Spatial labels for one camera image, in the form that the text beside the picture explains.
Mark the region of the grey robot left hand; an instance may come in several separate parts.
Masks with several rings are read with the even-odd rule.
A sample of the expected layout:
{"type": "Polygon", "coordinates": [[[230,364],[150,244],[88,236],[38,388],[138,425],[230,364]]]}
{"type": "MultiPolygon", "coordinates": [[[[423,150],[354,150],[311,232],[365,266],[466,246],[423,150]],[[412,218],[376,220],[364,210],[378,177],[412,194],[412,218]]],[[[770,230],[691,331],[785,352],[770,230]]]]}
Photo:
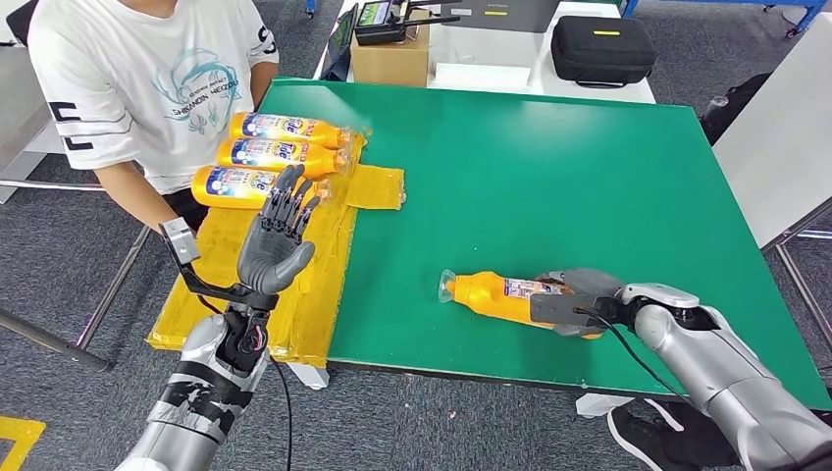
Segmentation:
{"type": "Polygon", "coordinates": [[[314,243],[303,235],[320,198],[304,200],[312,186],[304,171],[302,165],[290,165],[280,172],[241,247],[238,278],[261,294],[288,288],[314,255],[314,243]]]}

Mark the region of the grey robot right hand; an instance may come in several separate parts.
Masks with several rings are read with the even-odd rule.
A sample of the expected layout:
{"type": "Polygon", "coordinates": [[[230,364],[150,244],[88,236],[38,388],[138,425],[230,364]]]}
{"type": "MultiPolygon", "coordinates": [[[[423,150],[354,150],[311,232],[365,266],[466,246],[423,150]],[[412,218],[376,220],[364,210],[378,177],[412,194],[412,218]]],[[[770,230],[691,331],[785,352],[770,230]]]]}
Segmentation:
{"type": "Polygon", "coordinates": [[[623,304],[618,294],[623,283],[591,268],[549,271],[537,282],[552,290],[530,296],[530,319],[552,324],[563,337],[590,339],[599,336],[619,317],[623,304]]]}

